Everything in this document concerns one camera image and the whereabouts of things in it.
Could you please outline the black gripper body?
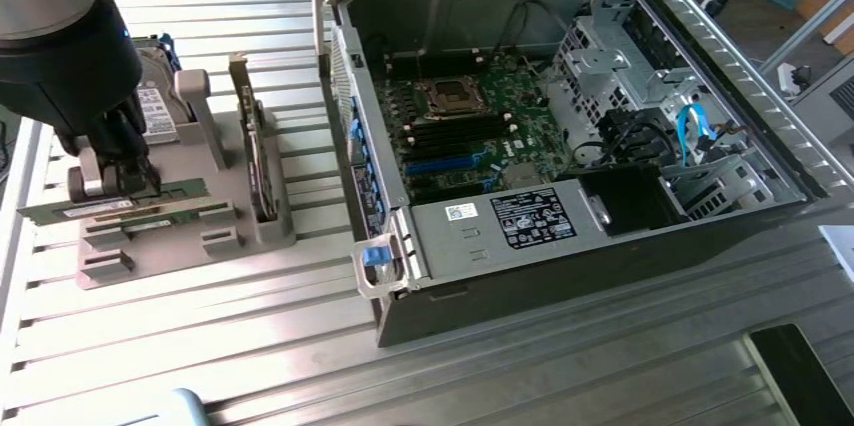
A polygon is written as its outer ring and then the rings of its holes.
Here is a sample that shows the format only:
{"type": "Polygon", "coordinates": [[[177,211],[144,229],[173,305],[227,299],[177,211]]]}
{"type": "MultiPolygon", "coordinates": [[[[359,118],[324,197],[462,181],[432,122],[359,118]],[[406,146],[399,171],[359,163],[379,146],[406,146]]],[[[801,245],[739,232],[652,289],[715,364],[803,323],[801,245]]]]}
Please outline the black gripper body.
{"type": "Polygon", "coordinates": [[[47,0],[1,0],[1,106],[64,132],[145,130],[136,86],[141,62],[115,0],[77,1],[49,24],[47,0]]]}

